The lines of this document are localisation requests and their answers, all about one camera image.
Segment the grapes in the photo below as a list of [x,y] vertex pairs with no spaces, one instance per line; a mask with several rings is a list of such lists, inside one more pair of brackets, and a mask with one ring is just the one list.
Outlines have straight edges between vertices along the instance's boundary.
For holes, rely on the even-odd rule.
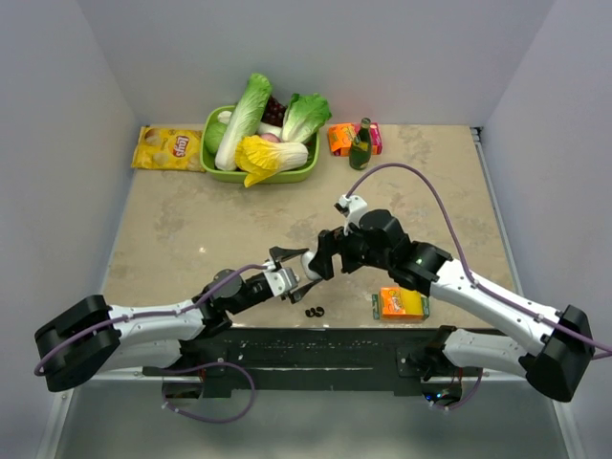
[[282,105],[274,97],[270,96],[270,98],[268,99],[268,103],[266,104],[266,109],[264,110],[264,115],[261,120],[263,122],[266,122],[267,124],[282,127],[286,110],[287,107]]

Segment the yellow chip bag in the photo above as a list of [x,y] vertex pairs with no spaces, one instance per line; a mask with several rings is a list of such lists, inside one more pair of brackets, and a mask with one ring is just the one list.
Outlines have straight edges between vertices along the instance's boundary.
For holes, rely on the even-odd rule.
[[204,172],[200,165],[201,142],[202,131],[142,127],[132,167]]

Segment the black screw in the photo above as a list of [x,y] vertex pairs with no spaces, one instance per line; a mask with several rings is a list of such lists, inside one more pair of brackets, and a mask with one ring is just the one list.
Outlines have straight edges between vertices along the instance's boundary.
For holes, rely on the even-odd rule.
[[323,317],[325,315],[325,310],[320,306],[317,306],[316,308],[307,309],[304,311],[304,313],[306,314],[306,317]]

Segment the snack package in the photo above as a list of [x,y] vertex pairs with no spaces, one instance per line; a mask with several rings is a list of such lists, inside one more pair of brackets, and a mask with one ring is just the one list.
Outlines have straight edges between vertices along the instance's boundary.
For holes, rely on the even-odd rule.
[[[329,140],[329,149],[332,151],[332,155],[348,156],[351,142],[359,130],[359,123],[345,122],[331,126],[327,130],[327,139]],[[377,122],[373,122],[370,125],[370,137],[372,138],[372,154],[380,155],[383,152],[383,139],[381,138],[381,131]]]
[[132,167],[204,172],[200,164],[201,142],[202,131],[142,127]]
[[429,299],[400,287],[381,288],[378,295],[372,295],[372,305],[379,311],[375,318],[423,321],[429,317]]

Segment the white wall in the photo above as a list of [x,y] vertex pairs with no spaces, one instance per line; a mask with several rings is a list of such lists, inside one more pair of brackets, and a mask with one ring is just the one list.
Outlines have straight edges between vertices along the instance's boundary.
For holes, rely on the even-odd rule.
[[553,0],[78,0],[132,108],[202,122],[249,73],[334,120],[482,125]]
[[[584,309],[612,344],[612,3],[558,0],[485,125],[485,154],[526,294]],[[612,361],[573,401],[610,457]]]
[[33,334],[99,288],[137,125],[73,0],[0,3],[0,62],[0,457],[31,458]]

